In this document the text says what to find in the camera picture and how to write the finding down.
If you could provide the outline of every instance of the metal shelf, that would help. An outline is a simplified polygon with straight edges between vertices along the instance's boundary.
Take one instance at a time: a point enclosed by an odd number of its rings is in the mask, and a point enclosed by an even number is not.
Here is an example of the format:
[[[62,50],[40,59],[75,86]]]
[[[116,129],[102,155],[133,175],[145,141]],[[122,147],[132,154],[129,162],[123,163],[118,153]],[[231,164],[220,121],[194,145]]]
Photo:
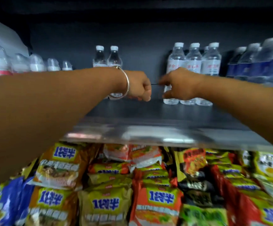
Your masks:
[[[269,142],[230,114],[162,100],[103,100],[63,140],[273,152]]]

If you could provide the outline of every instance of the shelf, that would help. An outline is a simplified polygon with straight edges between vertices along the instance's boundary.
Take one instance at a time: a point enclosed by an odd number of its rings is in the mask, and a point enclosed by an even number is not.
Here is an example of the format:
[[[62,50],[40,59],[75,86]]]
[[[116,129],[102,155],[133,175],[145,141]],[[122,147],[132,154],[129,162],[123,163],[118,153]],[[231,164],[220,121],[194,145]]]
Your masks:
[[[265,139],[215,107],[162,100],[103,100],[63,140],[273,152]]]

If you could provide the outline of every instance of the silver bangle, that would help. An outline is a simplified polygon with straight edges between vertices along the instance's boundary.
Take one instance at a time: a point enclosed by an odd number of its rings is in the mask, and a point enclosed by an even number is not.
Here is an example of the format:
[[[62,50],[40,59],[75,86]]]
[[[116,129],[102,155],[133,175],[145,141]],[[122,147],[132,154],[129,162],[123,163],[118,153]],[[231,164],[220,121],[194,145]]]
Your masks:
[[[118,99],[121,99],[123,97],[126,97],[128,92],[129,92],[129,89],[130,89],[130,83],[129,83],[129,79],[128,79],[128,76],[127,74],[125,73],[125,71],[123,71],[122,68],[120,68],[119,66],[116,66],[117,69],[120,69],[124,74],[125,74],[125,77],[126,77],[126,80],[127,80],[127,91],[124,95],[122,95],[121,97],[114,97],[112,96],[111,94],[109,95],[109,97],[111,97],[112,99],[115,99],[115,100],[118,100]]]

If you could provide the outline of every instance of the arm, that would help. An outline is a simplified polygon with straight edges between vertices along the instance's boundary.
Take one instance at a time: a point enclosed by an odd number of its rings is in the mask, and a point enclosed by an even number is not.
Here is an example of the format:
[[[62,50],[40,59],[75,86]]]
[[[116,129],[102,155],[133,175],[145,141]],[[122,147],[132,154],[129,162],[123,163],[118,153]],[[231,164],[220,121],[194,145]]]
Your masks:
[[[164,98],[209,100],[273,144],[273,87],[205,76],[185,68],[163,76],[160,84],[172,85]]]
[[[125,71],[129,95],[150,100],[140,71]],[[111,67],[0,77],[0,183],[70,131],[112,92],[125,93],[123,72]]]

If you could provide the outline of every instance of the hand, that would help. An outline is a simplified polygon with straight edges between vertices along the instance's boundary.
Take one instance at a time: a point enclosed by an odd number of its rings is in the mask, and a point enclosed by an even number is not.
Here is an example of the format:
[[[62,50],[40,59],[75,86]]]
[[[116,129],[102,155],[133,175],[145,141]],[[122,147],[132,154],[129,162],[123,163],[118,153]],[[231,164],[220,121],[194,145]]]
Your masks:
[[[137,97],[138,99],[142,99],[146,102],[150,101],[151,83],[149,78],[146,76],[146,74],[142,71],[130,71],[130,70],[125,70],[125,73],[127,74],[129,83],[130,83],[128,96]],[[125,78],[125,75],[123,72],[121,72],[121,75],[123,79],[122,89],[124,89],[121,92],[125,94],[127,91],[127,79]]]
[[[162,76],[159,85],[171,85],[172,89],[163,94],[164,99],[177,98],[180,100],[190,100],[198,97],[199,85],[204,75],[197,74],[180,67]]]

